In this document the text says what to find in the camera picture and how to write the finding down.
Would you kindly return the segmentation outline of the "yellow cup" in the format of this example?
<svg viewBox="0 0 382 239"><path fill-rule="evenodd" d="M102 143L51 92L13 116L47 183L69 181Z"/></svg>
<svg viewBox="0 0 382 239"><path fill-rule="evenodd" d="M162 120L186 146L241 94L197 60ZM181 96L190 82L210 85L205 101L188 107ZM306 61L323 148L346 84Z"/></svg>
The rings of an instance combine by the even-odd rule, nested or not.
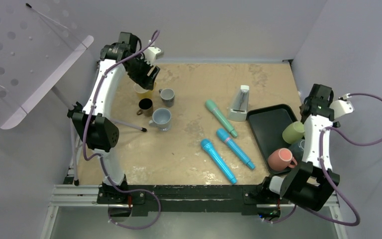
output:
<svg viewBox="0 0 382 239"><path fill-rule="evenodd" d="M145 98L151 99L154 92L153 90L146 90L136 83L133 86L133 90L140 100Z"/></svg>

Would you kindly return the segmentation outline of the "dark blue-grey mug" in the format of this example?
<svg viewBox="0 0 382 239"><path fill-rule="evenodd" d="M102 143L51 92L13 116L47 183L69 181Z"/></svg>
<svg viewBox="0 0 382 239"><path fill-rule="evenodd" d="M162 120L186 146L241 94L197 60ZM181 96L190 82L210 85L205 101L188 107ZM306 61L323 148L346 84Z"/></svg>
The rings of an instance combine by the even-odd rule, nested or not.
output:
<svg viewBox="0 0 382 239"><path fill-rule="evenodd" d="M174 105L175 102L175 92L173 89L165 88L159 90L160 97L162 99L163 104L170 108Z"/></svg>

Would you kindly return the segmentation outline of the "brown mug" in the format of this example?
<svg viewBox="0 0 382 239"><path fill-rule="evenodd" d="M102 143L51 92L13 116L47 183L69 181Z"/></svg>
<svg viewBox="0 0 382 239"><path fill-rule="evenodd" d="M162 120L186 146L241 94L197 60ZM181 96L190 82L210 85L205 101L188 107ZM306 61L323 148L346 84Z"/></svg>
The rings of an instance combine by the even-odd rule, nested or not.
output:
<svg viewBox="0 0 382 239"><path fill-rule="evenodd" d="M153 114L153 102L149 98L141 99L139 102L139 110L136 112L136 114L144 115L146 117L151 117Z"/></svg>

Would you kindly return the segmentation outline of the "light grey mug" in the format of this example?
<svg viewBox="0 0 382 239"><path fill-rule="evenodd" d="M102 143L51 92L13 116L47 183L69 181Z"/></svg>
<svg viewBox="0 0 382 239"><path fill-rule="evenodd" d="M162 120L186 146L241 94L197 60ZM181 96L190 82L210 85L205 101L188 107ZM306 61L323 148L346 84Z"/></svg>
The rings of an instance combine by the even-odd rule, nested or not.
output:
<svg viewBox="0 0 382 239"><path fill-rule="evenodd" d="M171 129L171 111L167 108L156 109L152 114L152 119L148 122L149 126L156 127L160 131Z"/></svg>

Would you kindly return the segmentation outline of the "green cup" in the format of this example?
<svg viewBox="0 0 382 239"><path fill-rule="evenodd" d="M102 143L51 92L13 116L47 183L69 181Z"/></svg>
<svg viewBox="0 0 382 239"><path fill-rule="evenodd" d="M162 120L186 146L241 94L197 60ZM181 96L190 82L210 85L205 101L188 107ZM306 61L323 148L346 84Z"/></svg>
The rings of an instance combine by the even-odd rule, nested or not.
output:
<svg viewBox="0 0 382 239"><path fill-rule="evenodd" d="M293 144L302 139L305 135L304 124L300 121L295 121L288 125L282 132L283 140L288 144Z"/></svg>

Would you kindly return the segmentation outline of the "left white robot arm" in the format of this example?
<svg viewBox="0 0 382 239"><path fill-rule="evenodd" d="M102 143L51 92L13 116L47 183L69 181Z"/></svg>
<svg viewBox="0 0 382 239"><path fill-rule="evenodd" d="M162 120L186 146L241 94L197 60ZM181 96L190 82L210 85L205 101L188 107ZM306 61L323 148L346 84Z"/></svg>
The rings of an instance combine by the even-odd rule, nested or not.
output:
<svg viewBox="0 0 382 239"><path fill-rule="evenodd" d="M120 80L127 75L142 89L153 90L160 68L155 60L163 51L154 45L160 31L156 30L147 46L130 33L121 32L118 41L105 45L99 55L98 74L92 94L85 106L76 103L68 111L83 143L83 157L86 161L97 157L103 171L101 188L103 194L117 204L128 199L126 176L115 158L119 129L110 120L112 103Z"/></svg>

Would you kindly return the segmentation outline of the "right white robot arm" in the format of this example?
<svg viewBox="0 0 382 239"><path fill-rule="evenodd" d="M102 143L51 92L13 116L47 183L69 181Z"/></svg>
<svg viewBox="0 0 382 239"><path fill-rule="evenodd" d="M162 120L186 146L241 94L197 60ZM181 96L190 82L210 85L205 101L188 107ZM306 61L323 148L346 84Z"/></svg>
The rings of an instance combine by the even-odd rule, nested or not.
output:
<svg viewBox="0 0 382 239"><path fill-rule="evenodd" d="M329 155L329 127L335 119L330 107L334 93L331 87L314 84L300 106L305 130L303 158L285 177L268 176L261 183L260 198L267 203L278 196L299 207L319 211L340 183L333 172Z"/></svg>

